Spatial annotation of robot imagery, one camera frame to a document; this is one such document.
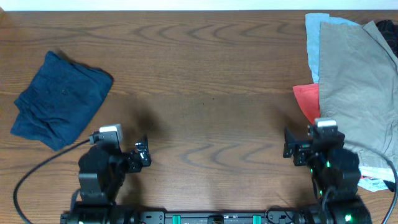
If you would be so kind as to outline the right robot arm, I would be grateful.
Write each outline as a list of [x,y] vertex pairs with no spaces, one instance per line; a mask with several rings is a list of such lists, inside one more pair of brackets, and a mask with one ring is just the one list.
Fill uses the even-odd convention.
[[295,139],[284,130],[284,158],[295,166],[307,166],[317,203],[298,209],[294,223],[371,223],[371,215],[358,195],[359,156],[344,149],[345,135],[336,126],[308,127],[311,139]]

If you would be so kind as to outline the khaki grey shorts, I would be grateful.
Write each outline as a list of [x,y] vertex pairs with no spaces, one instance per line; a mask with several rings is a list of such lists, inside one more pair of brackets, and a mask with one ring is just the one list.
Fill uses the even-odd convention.
[[320,25],[320,113],[336,120],[362,175],[392,181],[397,163],[397,57],[374,22]]

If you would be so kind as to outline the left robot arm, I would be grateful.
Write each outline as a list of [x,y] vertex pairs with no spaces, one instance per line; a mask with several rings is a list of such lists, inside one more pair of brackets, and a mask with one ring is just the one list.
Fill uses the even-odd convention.
[[91,137],[90,142],[93,147],[78,162],[81,200],[72,200],[70,211],[61,214],[60,223],[140,223],[139,213],[117,205],[116,197],[126,174],[151,165],[147,136],[138,140],[130,152],[122,152],[114,134]]

